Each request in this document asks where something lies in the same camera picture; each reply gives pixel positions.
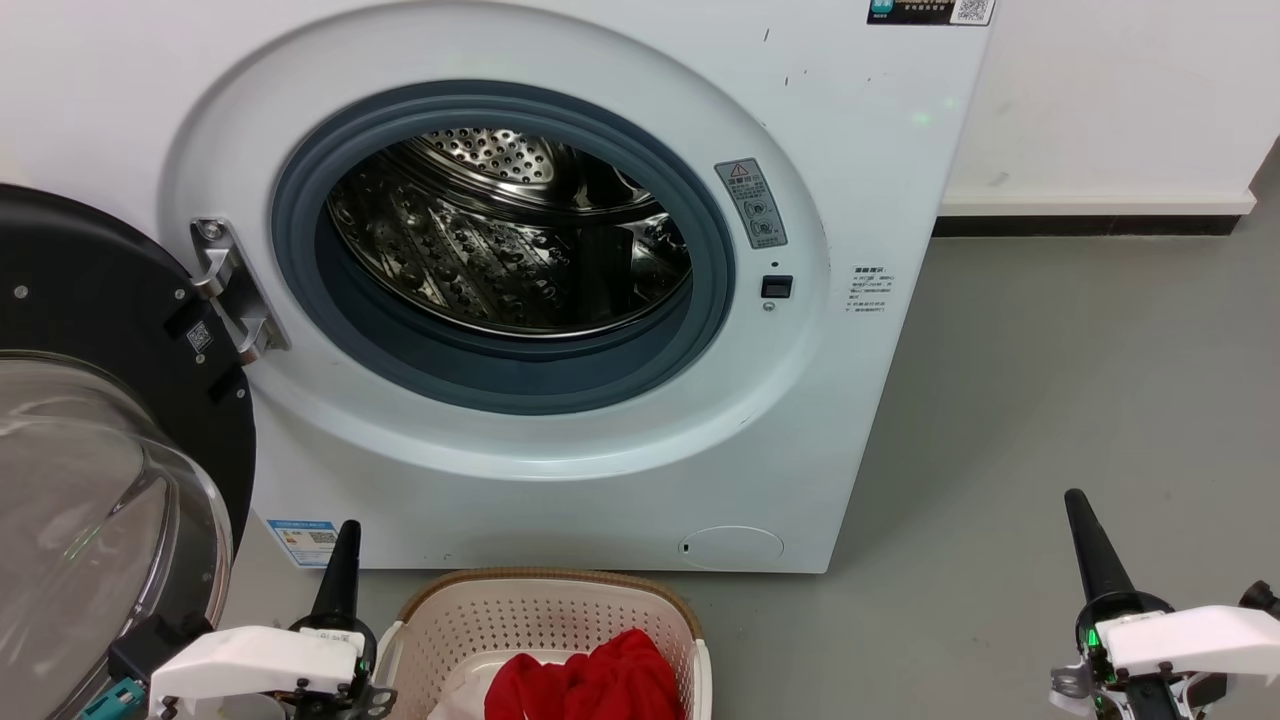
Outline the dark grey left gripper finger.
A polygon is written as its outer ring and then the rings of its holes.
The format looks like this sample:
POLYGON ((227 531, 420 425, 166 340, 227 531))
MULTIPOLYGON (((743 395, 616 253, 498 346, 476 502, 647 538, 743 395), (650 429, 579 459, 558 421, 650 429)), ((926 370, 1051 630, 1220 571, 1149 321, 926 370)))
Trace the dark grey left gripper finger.
POLYGON ((355 629, 361 539, 362 528, 358 521, 346 520, 340 525, 312 605, 311 628, 344 632, 355 629))

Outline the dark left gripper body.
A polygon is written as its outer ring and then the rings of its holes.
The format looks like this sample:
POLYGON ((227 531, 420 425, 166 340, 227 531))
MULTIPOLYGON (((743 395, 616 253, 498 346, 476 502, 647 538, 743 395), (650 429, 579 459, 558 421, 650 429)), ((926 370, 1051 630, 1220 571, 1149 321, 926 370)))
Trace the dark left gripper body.
POLYGON ((270 696, 284 708, 287 719, 387 719, 397 701, 397 692, 374 683, 378 639, 357 618, 346 615, 308 615, 294 621, 291 632, 347 633, 364 642, 355 662, 351 682, 340 683, 333 693, 320 692, 306 679, 298 679, 291 692, 270 696))

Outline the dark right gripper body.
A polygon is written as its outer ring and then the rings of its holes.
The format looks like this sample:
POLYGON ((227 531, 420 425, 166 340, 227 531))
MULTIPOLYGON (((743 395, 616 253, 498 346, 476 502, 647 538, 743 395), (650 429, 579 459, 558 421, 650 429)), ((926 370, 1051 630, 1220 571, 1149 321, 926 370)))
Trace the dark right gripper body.
POLYGON ((1174 612, 1151 593, 1119 591, 1089 601, 1075 623, 1078 664, 1050 673, 1050 703, 1088 719, 1207 719, 1231 689, 1221 673, 1164 669, 1153 676, 1129 676, 1111 660, 1102 625, 1130 623, 1174 612))

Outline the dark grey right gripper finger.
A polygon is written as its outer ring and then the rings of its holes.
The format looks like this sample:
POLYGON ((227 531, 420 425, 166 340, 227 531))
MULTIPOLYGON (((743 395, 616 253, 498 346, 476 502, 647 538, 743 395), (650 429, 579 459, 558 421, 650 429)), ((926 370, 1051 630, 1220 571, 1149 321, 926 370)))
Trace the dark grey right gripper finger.
POLYGON ((1085 602, 1140 606, 1137 588, 1085 493, 1068 489, 1064 502, 1085 602))

